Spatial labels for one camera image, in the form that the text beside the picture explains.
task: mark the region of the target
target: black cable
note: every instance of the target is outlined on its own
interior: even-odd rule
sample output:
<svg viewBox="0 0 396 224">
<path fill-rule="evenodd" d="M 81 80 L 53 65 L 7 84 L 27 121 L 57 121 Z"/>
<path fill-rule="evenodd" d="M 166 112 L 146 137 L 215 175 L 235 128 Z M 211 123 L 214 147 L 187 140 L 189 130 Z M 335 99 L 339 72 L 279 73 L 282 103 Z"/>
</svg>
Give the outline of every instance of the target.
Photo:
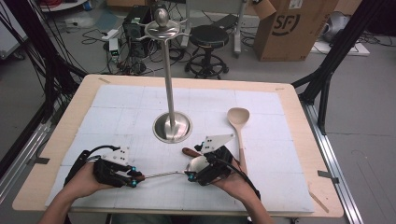
<svg viewBox="0 0 396 224">
<path fill-rule="evenodd" d="M 180 61 L 180 60 L 182 60 L 184 58 L 184 52 L 185 51 L 186 50 L 184 50 L 184 49 L 178 49 L 178 48 L 173 49 L 173 48 L 170 48 L 169 49 L 169 58 L 171 60 Z M 172 56 L 171 55 L 172 52 L 175 52 L 177 54 L 177 56 Z"/>
<path fill-rule="evenodd" d="M 359 50 L 358 50 L 358 48 L 356 47 L 356 45 L 354 45 L 353 48 L 356 50 L 357 53 L 359 53 Z"/>
<path fill-rule="evenodd" d="M 96 148 L 94 148 L 93 150 L 91 150 L 91 154 L 92 154 L 93 152 L 99 150 L 99 149 L 106 148 L 106 147 L 112 149 L 113 151 L 120 149 L 120 147 L 113 147 L 113 146 L 110 146 L 110 145 L 103 145 L 103 146 L 99 146 L 99 147 L 96 147 Z"/>
<path fill-rule="evenodd" d="M 176 3 L 176 10 L 178 12 L 178 15 L 180 16 L 180 20 L 183 21 L 183 16 L 181 15 L 180 11 L 178 10 L 177 3 Z"/>
<path fill-rule="evenodd" d="M 175 46 L 175 48 L 178 48 L 178 49 L 183 49 L 183 48 L 181 47 L 181 45 L 180 45 L 180 42 L 178 42 L 177 38 L 175 38 L 175 40 L 176 40 L 176 42 L 177 42 L 177 45 L 174 44 L 174 42 L 171 42 L 171 43 L 172 43 L 172 46 Z M 187 54 L 189 55 L 189 59 L 184 60 L 184 61 L 181 61 L 181 60 L 184 58 L 184 55 L 183 55 L 183 57 L 181 57 L 181 58 L 178 60 L 179 63 L 186 63 L 186 62 L 188 62 L 188 61 L 192 58 L 191 54 L 190 54 L 188 51 L 186 51 L 185 49 L 183 49 L 183 50 L 184 50 L 184 53 L 187 53 Z"/>
<path fill-rule="evenodd" d="M 246 32 L 246 31 L 241 31 L 241 36 L 243 37 L 241 39 L 242 44 L 248 46 L 248 47 L 253 47 L 252 43 L 249 43 L 251 40 L 254 41 L 254 38 L 256 36 L 255 33 L 250 33 L 250 32 Z"/>
<path fill-rule="evenodd" d="M 102 74 L 102 75 L 116 75 L 116 74 L 107 74 L 107 73 L 103 73 L 103 71 L 105 71 L 106 69 L 107 69 L 107 64 L 108 63 L 110 63 L 110 61 L 106 61 L 106 65 L 105 65 L 105 68 L 103 68 L 102 70 L 100 70 L 100 71 L 97 71 L 97 72 L 93 72 L 93 74 Z"/>
<path fill-rule="evenodd" d="M 172 62 L 172 63 L 170 64 L 170 66 L 174 65 L 175 63 L 177 63 L 177 61 Z M 163 68 L 153 69 L 153 70 L 150 70 L 149 72 L 142 73 L 142 74 L 140 74 L 139 76 L 143 76 L 143 75 L 145 75 L 145 74 L 149 74 L 149 73 L 151 73 L 151 72 L 156 72 L 156 71 L 160 71 L 160 70 L 163 70 Z"/>
<path fill-rule="evenodd" d="M 54 25 L 55 25 L 55 28 L 56 28 L 58 34 L 55 34 L 55 33 L 52 31 L 52 28 L 50 27 L 50 25 L 49 25 L 49 23 L 48 23 L 48 20 L 42 16 L 41 8 L 34 7 L 34 4 L 32 4 L 32 3 L 31 3 L 30 5 L 31 5 L 32 8 L 35 10 L 35 13 L 36 13 L 37 15 L 40 15 L 41 20 L 44 21 L 44 22 L 47 24 L 47 26 L 49 27 L 49 29 L 50 29 L 50 31 L 51 31 L 53 37 L 55 38 L 55 40 L 56 40 L 57 43 L 58 43 L 58 46 L 60 47 L 61 52 L 62 52 L 62 53 L 65 52 L 65 53 L 64 53 L 64 58 L 65 58 L 65 59 L 68 58 L 68 60 L 69 60 L 68 62 L 69 62 L 70 64 L 72 64 L 72 65 L 73 65 L 73 61 L 74 61 L 74 62 L 75 62 L 86 74 L 88 74 L 89 72 L 88 72 L 87 70 L 84 69 L 84 67 L 76 60 L 76 58 L 75 58 L 75 57 L 70 53 L 70 51 L 67 49 L 67 47 L 66 47 L 66 45 L 65 45 L 65 43 L 64 43 L 64 40 L 63 40 L 63 38 L 62 38 L 62 36 L 61 36 L 61 33 L 60 33 L 59 29 L 58 29 L 56 20 L 52 18 L 52 21 L 54 22 Z"/>
<path fill-rule="evenodd" d="M 325 53 L 325 52 L 321 51 L 320 49 L 318 49 L 317 46 L 314 45 L 314 48 L 315 48 L 319 53 L 324 54 L 324 55 L 327 55 L 327 53 Z"/>
<path fill-rule="evenodd" d="M 131 38 L 129 38 L 128 41 L 126 41 L 126 44 L 128 46 L 129 51 L 125 60 L 119 63 L 119 72 L 127 76 L 143 76 L 142 73 L 146 71 L 147 67 L 141 60 L 137 60 L 133 62 L 131 65 L 129 65 L 129 61 L 134 61 L 136 60 L 136 58 L 141 57 L 141 55 L 139 54 L 134 54 L 134 50 L 139 46 L 137 45 L 136 42 L 132 42 Z"/>
<path fill-rule="evenodd" d="M 379 40 L 377 37 L 375 37 L 374 34 L 370 32 L 363 32 L 363 34 L 361 34 L 361 37 L 359 38 L 359 41 L 361 43 L 368 43 L 373 45 L 377 44 L 385 47 L 396 47 L 396 45 L 393 45 L 392 38 L 389 35 L 377 35 L 377 36 L 387 36 L 389 38 L 390 44 L 381 43 L 381 40 Z"/>
<path fill-rule="evenodd" d="M 171 6 L 172 6 L 172 3 L 170 2 L 170 3 L 169 3 L 169 7 L 168 7 L 168 12 L 169 12 L 169 13 L 177 6 L 177 3 L 175 3 L 175 5 L 172 6 L 172 8 L 171 8 Z"/>
<path fill-rule="evenodd" d="M 53 115 L 53 109 L 51 108 L 53 108 L 53 103 L 59 94 L 62 94 L 64 99 L 70 99 L 68 93 L 77 89 L 78 84 L 72 78 L 71 74 L 67 74 L 67 68 L 74 71 L 77 71 L 77 68 L 74 69 L 74 66 L 68 63 L 65 59 L 62 59 L 56 51 L 56 48 L 52 45 L 49 37 L 47 35 L 42 35 L 42 33 L 47 34 L 47 32 L 45 32 L 44 27 L 41 26 L 41 22 L 37 17 L 37 14 L 41 15 L 41 11 L 37 13 L 37 8 L 31 1 L 26 2 L 23 5 L 14 5 L 14 3 L 11 4 L 11 2 L 7 2 L 7 5 L 8 7 L 11 7 L 11 12 L 14 14 L 17 21 L 19 21 L 19 24 L 23 27 L 25 33 L 31 37 L 30 39 L 35 46 L 34 49 L 31 49 L 28 46 L 27 41 L 24 41 L 19 35 L 14 35 L 15 38 L 21 41 L 20 44 L 23 46 L 26 54 L 30 58 L 37 76 L 42 76 L 46 79 L 46 84 L 43 86 L 41 84 L 42 78 L 38 78 L 40 84 L 43 86 L 42 88 L 44 93 L 46 94 L 45 119 L 48 119 Z M 57 40 L 58 45 L 64 45 L 62 39 L 59 39 L 56 35 L 55 39 Z"/>
<path fill-rule="evenodd" d="M 101 32 L 98 29 L 90 30 L 90 31 L 85 32 L 84 34 L 82 34 L 82 36 L 86 37 L 86 39 L 82 40 L 81 44 L 90 45 L 90 44 L 96 43 L 97 41 L 106 42 L 104 40 L 101 40 L 101 39 L 98 39 L 98 38 L 95 38 L 95 37 L 92 37 L 92 36 L 87 36 L 87 34 L 95 32 L 95 31 L 99 32 L 102 35 L 107 35 L 107 33 Z"/>
<path fill-rule="evenodd" d="M 35 58 L 38 58 L 37 55 L 34 55 L 32 53 L 32 51 L 29 49 L 29 47 L 27 46 L 26 42 L 23 41 L 22 37 L 19 35 L 19 33 L 12 27 L 12 25 L 10 23 L 7 23 L 4 20 L 4 15 L 3 13 L 0 12 L 0 22 L 2 22 L 4 24 L 4 26 L 9 30 L 9 32 L 16 38 L 16 40 L 18 41 L 18 43 L 20 43 L 20 45 L 24 48 L 27 56 L 29 57 L 29 59 L 31 60 L 32 64 L 33 64 L 33 68 L 35 69 L 35 73 L 38 77 L 38 81 L 40 83 L 41 89 L 44 90 L 44 85 L 41 82 L 41 79 L 39 78 L 40 74 L 43 75 L 44 71 L 41 69 L 41 67 L 34 63 L 35 62 Z"/>
<path fill-rule="evenodd" d="M 202 13 L 204 13 L 204 15 L 210 20 L 210 22 L 215 23 L 203 10 L 202 10 Z"/>
<path fill-rule="evenodd" d="M 241 26 L 242 29 L 257 29 L 258 26 Z"/>
<path fill-rule="evenodd" d="M 234 29 L 235 29 L 235 25 L 231 26 L 230 28 L 228 28 L 228 29 L 225 30 L 225 31 L 227 32 L 227 35 L 232 35 Z"/>
<path fill-rule="evenodd" d="M 111 58 L 108 59 L 108 53 L 106 52 L 106 67 L 108 69 L 108 72 L 110 75 L 114 75 L 113 72 L 110 69 L 110 62 L 111 62 Z"/>
<path fill-rule="evenodd" d="M 151 56 L 152 56 L 153 54 L 155 54 L 155 53 L 158 51 L 158 44 L 153 45 L 153 46 L 155 46 L 155 50 L 154 50 L 152 53 L 149 53 L 149 54 L 148 54 L 148 57 L 149 57 L 149 59 L 151 60 L 152 63 L 160 63 L 160 62 L 163 61 L 162 59 L 160 59 L 159 61 L 154 61 L 154 60 L 151 58 Z"/>
</svg>

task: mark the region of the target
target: thin metal rod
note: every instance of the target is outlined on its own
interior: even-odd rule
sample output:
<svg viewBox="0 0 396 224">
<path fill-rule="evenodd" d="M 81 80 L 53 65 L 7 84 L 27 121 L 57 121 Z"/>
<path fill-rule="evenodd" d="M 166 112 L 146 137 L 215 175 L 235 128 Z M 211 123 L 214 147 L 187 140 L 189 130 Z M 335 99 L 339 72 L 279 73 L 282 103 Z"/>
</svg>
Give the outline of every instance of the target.
<svg viewBox="0 0 396 224">
<path fill-rule="evenodd" d="M 242 0 L 241 6 L 239 8 L 238 22 L 236 24 L 235 34 L 233 35 L 233 52 L 235 54 L 241 53 L 241 25 L 244 18 L 245 7 L 247 0 Z"/>
<path fill-rule="evenodd" d="M 186 0 L 186 18 L 187 18 L 186 30 L 188 30 L 188 31 L 191 29 L 191 25 L 190 25 L 190 10 L 191 9 L 190 9 L 190 5 L 191 5 L 190 0 Z"/>
<path fill-rule="evenodd" d="M 166 96 L 168 98 L 169 119 L 171 122 L 171 130 L 175 127 L 175 109 L 173 103 L 171 65 L 169 61 L 169 47 L 167 41 L 161 41 L 161 49 L 163 50 L 163 68 L 165 69 L 165 85 Z"/>
<path fill-rule="evenodd" d="M 163 175 L 175 175 L 175 174 L 184 174 L 184 171 L 172 171 L 172 172 L 166 172 L 166 173 L 160 173 L 156 175 L 145 175 L 145 178 L 152 178 L 152 177 L 157 177 L 157 176 L 163 176 Z"/>
</svg>

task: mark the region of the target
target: sf logo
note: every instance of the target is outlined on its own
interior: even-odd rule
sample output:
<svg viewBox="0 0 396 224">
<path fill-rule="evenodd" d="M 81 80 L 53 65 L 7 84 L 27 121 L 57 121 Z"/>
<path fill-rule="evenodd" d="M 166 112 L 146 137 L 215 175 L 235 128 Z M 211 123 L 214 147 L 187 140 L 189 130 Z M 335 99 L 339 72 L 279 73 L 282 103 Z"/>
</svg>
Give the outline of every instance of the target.
<svg viewBox="0 0 396 224">
<path fill-rule="evenodd" d="M 288 34 L 290 34 L 296 28 L 299 20 L 300 20 L 300 14 L 297 14 L 295 16 L 293 16 L 293 15 L 288 15 L 288 16 L 279 15 L 276 18 L 273 35 L 288 35 Z"/>
</svg>

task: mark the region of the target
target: metal frame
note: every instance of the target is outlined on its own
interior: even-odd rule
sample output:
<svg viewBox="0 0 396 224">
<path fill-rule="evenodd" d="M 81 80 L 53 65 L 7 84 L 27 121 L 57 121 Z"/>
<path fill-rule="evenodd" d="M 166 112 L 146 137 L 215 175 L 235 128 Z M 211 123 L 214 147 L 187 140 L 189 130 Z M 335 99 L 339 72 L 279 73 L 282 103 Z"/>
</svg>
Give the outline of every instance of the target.
<svg viewBox="0 0 396 224">
<path fill-rule="evenodd" d="M 59 103 L 61 101 L 62 100 L 56 101 L 54 105 L 55 111 L 62 110 Z M 29 133 L 31 134 L 30 138 L 0 179 L 0 204 L 7 197 L 9 191 L 28 165 L 29 160 L 32 159 L 39 148 L 42 147 L 42 144 L 51 132 L 51 125 L 52 121 L 48 119 L 45 123 L 39 123 L 33 132 L 29 129 Z"/>
<path fill-rule="evenodd" d="M 386 2 L 387 0 L 363 0 L 349 23 L 346 25 L 345 30 L 335 40 L 332 49 L 323 60 L 320 67 L 314 73 L 291 83 L 294 88 L 308 83 L 304 92 L 299 94 L 299 98 L 302 102 L 305 114 L 309 118 L 312 131 L 317 138 L 323 160 L 325 160 L 332 178 L 338 179 L 337 183 L 333 182 L 334 187 L 337 190 L 340 201 L 346 211 L 346 217 L 348 218 L 349 223 L 353 224 L 362 224 L 363 221 L 358 207 L 349 191 L 338 161 L 335 158 L 330 141 L 326 136 L 326 109 L 329 98 L 330 83 L 335 69 L 337 69 L 338 65 L 344 60 L 349 50 L 353 48 L 356 41 L 361 36 L 365 27 L 380 11 L 382 6 L 386 4 Z M 314 102 L 320 92 L 319 111 L 317 112 Z"/>
<path fill-rule="evenodd" d="M 361 219 L 361 214 L 357 205 L 355 204 L 352 194 L 350 193 L 349 187 L 347 186 L 347 182 L 344 178 L 338 160 L 335 158 L 329 138 L 327 135 L 321 133 L 321 130 L 318 126 L 318 112 L 315 109 L 315 106 L 306 104 L 302 104 L 302 106 L 306 116 L 308 117 L 312 132 L 317 139 L 323 160 L 325 161 L 332 177 L 338 179 L 338 182 L 334 183 L 334 187 L 337 190 L 338 197 L 340 198 L 341 204 L 344 207 L 349 223 L 362 224 L 363 220 Z"/>
<path fill-rule="evenodd" d="M 299 94 L 300 100 L 309 105 L 314 104 L 315 98 L 321 92 L 318 126 L 322 134 L 326 134 L 326 109 L 332 75 L 338 65 L 340 65 L 347 56 L 350 49 L 353 48 L 366 26 L 387 1 L 388 0 L 363 0 L 349 23 L 346 25 L 345 30 L 335 40 L 332 49 L 323 60 L 320 67 L 314 73 L 291 83 L 294 88 L 309 83 L 305 91 Z"/>
<path fill-rule="evenodd" d="M 17 141 L 13 144 L 6 156 L 0 162 L 0 198 L 2 197 L 1 195 L 3 195 L 3 186 L 5 185 L 4 181 L 6 179 L 6 177 L 3 177 L 5 174 L 10 174 L 9 167 L 12 166 L 12 169 L 17 170 L 21 169 L 21 167 L 25 165 L 25 159 L 23 159 L 21 155 L 25 153 L 24 151 L 28 150 L 27 146 L 31 145 L 30 147 L 32 148 L 37 147 L 35 143 L 32 142 L 32 137 L 36 136 L 32 135 L 31 131 L 37 128 L 36 132 L 45 132 L 47 129 L 45 128 L 44 124 L 39 123 L 44 123 L 48 121 L 51 116 L 53 116 L 53 106 L 58 96 L 60 94 L 73 94 L 77 90 L 78 84 L 73 79 L 72 73 L 79 77 L 85 77 L 87 75 L 85 72 L 75 67 L 73 64 L 69 63 L 66 59 L 60 56 L 59 52 L 44 30 L 41 20 L 39 19 L 40 16 L 38 16 L 37 12 L 35 11 L 36 5 L 32 3 L 32 1 L 4 0 L 2 2 L 6 4 L 9 12 L 12 13 L 15 20 L 29 37 L 38 53 L 33 54 L 26 42 L 20 38 L 18 32 L 12 27 L 12 24 L 0 17 L 0 22 L 4 24 L 9 32 L 25 49 L 26 54 L 31 60 L 37 74 L 43 76 L 46 79 L 44 86 L 46 99 L 44 104 L 38 109 L 34 117 L 23 130 Z M 22 162 L 19 168 L 15 168 L 16 161 Z"/>
</svg>

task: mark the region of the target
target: human hand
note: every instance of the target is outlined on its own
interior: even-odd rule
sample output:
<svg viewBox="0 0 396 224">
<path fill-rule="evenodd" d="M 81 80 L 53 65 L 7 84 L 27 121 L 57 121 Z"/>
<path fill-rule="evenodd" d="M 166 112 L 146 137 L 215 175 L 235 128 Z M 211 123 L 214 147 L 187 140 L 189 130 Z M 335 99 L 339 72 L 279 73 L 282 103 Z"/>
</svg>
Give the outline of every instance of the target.
<svg viewBox="0 0 396 224">
<path fill-rule="evenodd" d="M 93 176 L 93 162 L 87 162 L 76 175 L 64 186 L 60 193 L 70 200 L 89 196 L 100 189 L 112 189 L 114 187 L 100 184 Z"/>
<path fill-rule="evenodd" d="M 238 164 L 235 159 L 232 161 L 232 166 L 243 173 L 247 172 L 245 164 Z M 212 182 L 213 185 L 226 191 L 230 196 L 234 197 L 239 201 L 248 200 L 251 197 L 257 197 L 253 188 L 249 183 L 238 173 L 232 172 L 227 178 L 221 180 L 215 180 Z"/>
</svg>

